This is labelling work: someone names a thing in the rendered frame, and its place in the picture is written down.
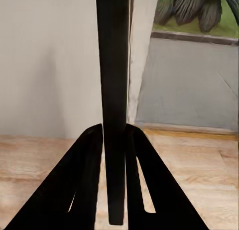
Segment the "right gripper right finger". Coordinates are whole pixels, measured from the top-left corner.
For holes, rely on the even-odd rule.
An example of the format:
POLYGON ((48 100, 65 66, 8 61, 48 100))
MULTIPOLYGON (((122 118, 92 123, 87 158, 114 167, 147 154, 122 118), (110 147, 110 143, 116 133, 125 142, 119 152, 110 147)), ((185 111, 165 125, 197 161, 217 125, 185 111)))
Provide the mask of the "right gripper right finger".
POLYGON ((143 131, 125 127, 128 230, 209 230, 143 131), (156 213, 144 210, 138 157, 156 213))

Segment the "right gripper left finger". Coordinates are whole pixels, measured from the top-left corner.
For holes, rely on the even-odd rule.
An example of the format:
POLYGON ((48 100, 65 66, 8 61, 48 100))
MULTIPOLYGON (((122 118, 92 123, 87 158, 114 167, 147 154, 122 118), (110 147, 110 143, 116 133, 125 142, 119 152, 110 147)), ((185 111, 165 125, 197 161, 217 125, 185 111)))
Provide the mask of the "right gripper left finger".
POLYGON ((103 143, 87 128, 4 230, 94 230, 103 143))

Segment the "poster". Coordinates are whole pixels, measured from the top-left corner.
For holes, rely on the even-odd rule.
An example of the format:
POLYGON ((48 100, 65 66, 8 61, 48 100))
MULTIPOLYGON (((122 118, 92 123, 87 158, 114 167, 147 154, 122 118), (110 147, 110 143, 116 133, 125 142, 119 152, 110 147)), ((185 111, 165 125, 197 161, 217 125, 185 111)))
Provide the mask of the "poster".
POLYGON ((96 0, 109 224, 122 226, 134 0, 96 0))

